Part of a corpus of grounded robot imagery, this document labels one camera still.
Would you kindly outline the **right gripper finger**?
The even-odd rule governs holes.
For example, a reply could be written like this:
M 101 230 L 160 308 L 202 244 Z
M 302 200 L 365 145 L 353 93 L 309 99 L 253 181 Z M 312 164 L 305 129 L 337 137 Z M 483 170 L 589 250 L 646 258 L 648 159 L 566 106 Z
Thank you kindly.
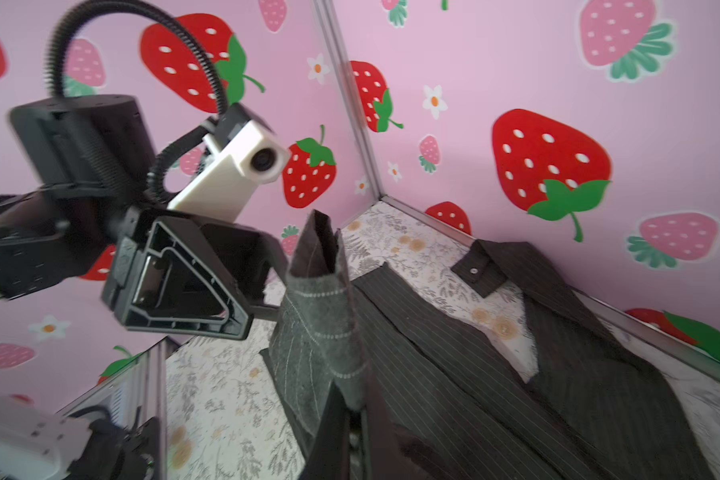
M 317 434 L 299 478 L 365 478 L 365 412 L 350 409 L 339 387 L 331 384 Z

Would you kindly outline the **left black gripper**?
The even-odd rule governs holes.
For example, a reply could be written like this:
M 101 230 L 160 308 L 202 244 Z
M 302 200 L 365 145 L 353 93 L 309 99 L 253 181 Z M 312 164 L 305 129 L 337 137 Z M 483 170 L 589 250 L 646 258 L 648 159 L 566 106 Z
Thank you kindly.
M 0 300 L 78 277 L 113 247 L 101 297 L 129 330 L 243 340 L 276 319 L 264 288 L 287 266 L 278 241 L 160 203 L 133 97 L 50 98 L 10 120 L 43 184 L 0 198 Z

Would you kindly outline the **dark grey pinstripe shirt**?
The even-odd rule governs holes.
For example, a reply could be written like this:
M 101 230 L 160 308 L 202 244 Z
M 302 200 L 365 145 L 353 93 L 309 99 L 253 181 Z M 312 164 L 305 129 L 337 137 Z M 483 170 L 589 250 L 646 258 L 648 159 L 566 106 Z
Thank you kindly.
M 633 354 L 525 242 L 475 241 L 453 272 L 487 297 L 521 294 L 537 353 L 524 380 L 477 328 L 390 266 L 348 276 L 327 215 L 309 216 L 263 357 L 304 453 L 330 390 L 379 418 L 416 479 L 709 479 L 661 372 Z

